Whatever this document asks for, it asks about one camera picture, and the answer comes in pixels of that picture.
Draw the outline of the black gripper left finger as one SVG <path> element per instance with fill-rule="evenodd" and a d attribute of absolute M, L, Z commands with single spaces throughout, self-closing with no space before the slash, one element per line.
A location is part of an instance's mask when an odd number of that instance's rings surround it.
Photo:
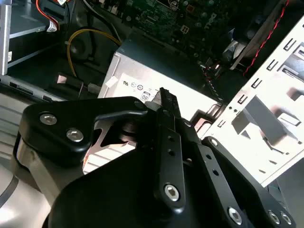
<path fill-rule="evenodd" d="M 131 150 L 155 159 L 153 195 L 167 209 L 184 209 L 181 137 L 176 130 L 176 96 L 161 88 L 150 103 L 131 96 L 40 103 L 21 118 L 15 153 L 41 192 L 54 204 L 61 191 L 85 176 L 82 167 L 95 144 L 136 142 Z"/>

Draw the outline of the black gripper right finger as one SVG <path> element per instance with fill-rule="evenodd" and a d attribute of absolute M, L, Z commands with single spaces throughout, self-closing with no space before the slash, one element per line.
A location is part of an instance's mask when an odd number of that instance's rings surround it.
<path fill-rule="evenodd" d="M 200 140 L 174 104 L 187 203 L 177 228 L 294 228 L 289 212 L 213 137 Z"/>

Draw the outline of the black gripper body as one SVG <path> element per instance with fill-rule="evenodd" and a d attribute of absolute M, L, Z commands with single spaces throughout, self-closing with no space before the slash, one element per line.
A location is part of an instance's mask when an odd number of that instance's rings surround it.
<path fill-rule="evenodd" d="M 57 197 L 50 228 L 225 228 L 207 181 L 183 163 L 186 205 L 174 214 L 153 195 L 155 157 L 135 150 L 73 181 Z"/>

